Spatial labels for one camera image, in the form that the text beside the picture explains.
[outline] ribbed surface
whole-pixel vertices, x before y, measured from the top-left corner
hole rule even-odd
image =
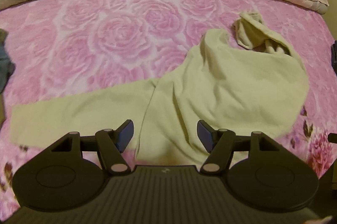
[[[110,179],[86,205],[60,213],[22,208],[7,224],[301,224],[317,216],[303,209],[265,213],[234,199],[216,177],[194,167],[137,167]]]

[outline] pink rose bedspread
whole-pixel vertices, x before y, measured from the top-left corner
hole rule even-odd
[[[180,65],[209,28],[225,28],[257,9],[266,25],[302,57],[310,91],[293,130],[278,141],[322,176],[337,157],[337,77],[333,38],[322,17],[277,0],[35,0],[0,12],[6,49],[16,64],[5,92],[8,119],[0,133],[0,219],[19,205],[15,171],[40,150],[9,141],[11,106],[160,77]],[[124,157],[134,166],[133,151]],[[94,153],[85,158],[98,164]]]

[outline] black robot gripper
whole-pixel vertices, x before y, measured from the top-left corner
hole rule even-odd
[[[131,120],[94,136],[70,132],[24,164],[12,188],[21,208],[7,224],[302,224],[318,189],[314,171],[262,132],[237,136],[197,123],[209,152],[195,166],[128,166]],[[102,168],[83,159],[97,152]],[[248,158],[230,168],[234,152]]]
[[[117,130],[103,129],[94,136],[66,134],[15,173],[12,187],[20,206],[63,210],[94,197],[107,177],[131,172],[120,153],[133,134],[131,120]],[[82,151],[97,152],[102,169],[83,159]]]
[[[337,75],[337,41],[331,45],[331,66]]]
[[[337,134],[330,133],[328,135],[328,141],[330,143],[337,143]],[[335,162],[332,164],[331,168],[332,168],[331,189],[332,189],[332,193],[335,196],[337,196],[337,160],[335,160]]]

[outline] green cloth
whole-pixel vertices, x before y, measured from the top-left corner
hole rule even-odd
[[[93,135],[131,119],[128,148],[136,149],[136,160],[200,167],[208,156],[197,136],[200,119],[238,135],[289,132],[309,88],[299,55],[258,13],[242,13],[235,25],[239,44],[265,52],[231,48],[226,30],[210,29],[161,79],[15,106],[11,140],[46,147],[69,131]]]

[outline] blue fabric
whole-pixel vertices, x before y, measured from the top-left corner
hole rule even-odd
[[[0,29],[0,93],[4,90],[9,77],[14,73],[15,65],[11,62],[4,44],[7,32]]]

